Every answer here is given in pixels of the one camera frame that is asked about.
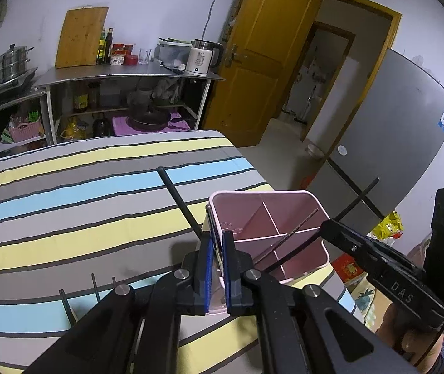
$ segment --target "metal screw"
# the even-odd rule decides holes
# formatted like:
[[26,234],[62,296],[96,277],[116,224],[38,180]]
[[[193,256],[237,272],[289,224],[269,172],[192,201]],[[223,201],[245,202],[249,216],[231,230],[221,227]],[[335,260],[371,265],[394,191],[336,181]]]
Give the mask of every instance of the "metal screw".
[[178,278],[179,280],[185,280],[186,278],[189,278],[190,272],[186,269],[178,269],[175,270],[174,274],[175,278]]
[[316,298],[321,293],[321,287],[315,284],[309,284],[303,288],[303,291],[305,291],[305,294],[309,297]]
[[115,288],[115,292],[118,295],[124,296],[130,292],[130,285],[128,284],[120,284]]
[[262,273],[260,273],[260,271],[258,271],[257,269],[249,269],[248,271],[246,271],[245,276],[249,280],[257,280],[262,277]]

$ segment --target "plastic bag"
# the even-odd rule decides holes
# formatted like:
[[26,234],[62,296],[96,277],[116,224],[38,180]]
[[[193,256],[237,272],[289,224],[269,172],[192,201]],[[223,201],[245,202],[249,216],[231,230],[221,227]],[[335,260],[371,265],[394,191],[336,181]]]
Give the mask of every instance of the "plastic bag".
[[378,223],[369,236],[374,236],[378,240],[385,240],[389,237],[398,239],[401,237],[403,230],[401,217],[398,213],[392,211],[383,221]]

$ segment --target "red box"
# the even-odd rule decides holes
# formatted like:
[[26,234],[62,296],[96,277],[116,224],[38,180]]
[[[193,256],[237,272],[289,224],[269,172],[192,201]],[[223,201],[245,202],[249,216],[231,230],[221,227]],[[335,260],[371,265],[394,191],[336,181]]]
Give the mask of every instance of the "red box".
[[364,272],[364,270],[356,264],[354,258],[346,253],[338,257],[331,265],[344,283],[360,276]]

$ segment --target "gray refrigerator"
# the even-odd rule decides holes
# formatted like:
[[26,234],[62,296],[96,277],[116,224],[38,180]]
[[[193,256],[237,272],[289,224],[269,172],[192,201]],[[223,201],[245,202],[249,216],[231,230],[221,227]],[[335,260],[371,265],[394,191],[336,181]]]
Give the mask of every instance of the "gray refrigerator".
[[333,218],[378,177],[366,200],[342,219],[367,234],[416,184],[443,141],[444,87],[388,49],[350,126],[307,189]]

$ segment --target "bed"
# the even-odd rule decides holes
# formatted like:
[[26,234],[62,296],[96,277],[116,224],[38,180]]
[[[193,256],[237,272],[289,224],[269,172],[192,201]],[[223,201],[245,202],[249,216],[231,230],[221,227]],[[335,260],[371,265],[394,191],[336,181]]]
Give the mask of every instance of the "bed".
[[[0,159],[0,372],[22,372],[118,283],[154,283],[198,239],[155,169],[196,220],[217,190],[272,188],[215,131],[101,137]],[[293,281],[321,285],[362,318],[330,264]],[[252,317],[183,317],[178,373],[261,373]]]

